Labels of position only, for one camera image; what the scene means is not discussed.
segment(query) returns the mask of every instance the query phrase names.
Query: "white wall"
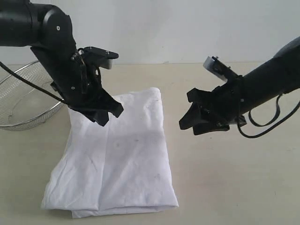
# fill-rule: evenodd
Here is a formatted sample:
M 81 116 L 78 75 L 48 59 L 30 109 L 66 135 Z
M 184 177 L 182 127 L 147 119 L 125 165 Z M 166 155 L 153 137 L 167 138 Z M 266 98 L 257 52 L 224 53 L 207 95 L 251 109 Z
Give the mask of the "white wall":
M 32 0 L 71 15 L 78 47 L 98 46 L 123 63 L 267 60 L 300 35 L 299 0 Z M 0 48 L 5 63 L 34 60 Z

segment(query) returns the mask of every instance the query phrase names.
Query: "folded white cloth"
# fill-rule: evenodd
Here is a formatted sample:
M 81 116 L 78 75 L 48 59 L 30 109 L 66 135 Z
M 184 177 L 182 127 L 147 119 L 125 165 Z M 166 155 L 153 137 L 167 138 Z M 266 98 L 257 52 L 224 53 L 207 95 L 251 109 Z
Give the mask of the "folded white cloth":
M 178 207 L 159 89 L 115 99 L 124 112 L 105 127 L 69 110 L 66 151 L 51 173 L 42 209 L 71 210 L 82 218 Z

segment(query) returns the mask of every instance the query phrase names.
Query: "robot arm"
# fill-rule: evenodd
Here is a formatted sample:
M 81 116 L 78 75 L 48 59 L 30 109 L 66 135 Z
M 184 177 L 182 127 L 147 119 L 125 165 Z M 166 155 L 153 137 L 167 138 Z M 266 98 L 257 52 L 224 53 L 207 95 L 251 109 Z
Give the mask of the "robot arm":
M 246 125 L 242 114 L 266 101 L 300 88 L 300 37 L 282 48 L 271 60 L 262 64 L 246 76 L 238 76 L 218 60 L 217 57 L 208 58 L 204 67 L 227 81 L 223 86 L 216 87 L 213 91 L 191 90 L 188 100 L 191 108 L 180 120 L 182 130 L 193 128 L 195 135 L 213 131 L 228 131 L 229 125 L 237 124 L 242 135 L 248 138 L 257 138 L 271 131 L 282 122 L 290 118 L 300 107 L 300 103 L 283 120 L 270 127 L 265 132 L 255 136 L 244 134 L 240 127 Z M 266 124 L 270 125 L 278 118 L 280 109 L 277 100 L 277 113 L 274 119 Z M 263 125 L 250 121 L 258 127 Z
M 123 107 L 103 88 L 99 67 L 111 68 L 116 53 L 95 47 L 76 48 L 72 22 L 53 5 L 29 0 L 0 1 L 0 46 L 31 46 L 52 77 L 52 87 L 68 106 L 104 126 L 108 112 L 119 117 Z

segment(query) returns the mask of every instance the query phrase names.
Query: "table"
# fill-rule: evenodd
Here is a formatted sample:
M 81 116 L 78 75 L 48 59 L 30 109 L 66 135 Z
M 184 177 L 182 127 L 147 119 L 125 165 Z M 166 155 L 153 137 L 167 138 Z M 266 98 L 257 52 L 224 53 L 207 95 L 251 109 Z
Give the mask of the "table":
M 246 74 L 259 63 L 232 63 Z M 212 90 L 223 82 L 202 64 L 117 65 L 103 70 L 104 88 L 112 95 L 148 87 L 162 92 L 165 135 L 172 181 L 180 207 L 153 214 L 72 220 L 68 211 L 40 210 L 50 172 L 63 155 L 70 123 L 67 108 L 45 124 L 22 132 L 0 131 L 1 225 L 282 225 L 300 221 L 300 114 L 255 140 L 228 132 L 193 136 L 178 121 L 188 110 L 186 92 Z M 298 102 L 299 92 L 281 100 L 283 114 Z M 274 101 L 254 111 L 264 122 Z M 260 129 L 251 125 L 245 132 Z

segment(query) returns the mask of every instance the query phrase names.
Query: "wire basket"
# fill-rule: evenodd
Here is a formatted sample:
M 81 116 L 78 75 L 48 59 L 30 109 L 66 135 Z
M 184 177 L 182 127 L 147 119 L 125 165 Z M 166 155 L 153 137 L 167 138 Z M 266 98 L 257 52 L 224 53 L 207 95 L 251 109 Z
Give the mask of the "wire basket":
M 60 97 L 50 86 L 53 80 L 39 61 L 22 67 L 16 73 Z M 21 131 L 36 127 L 62 106 L 61 102 L 11 75 L 0 81 L 0 129 Z

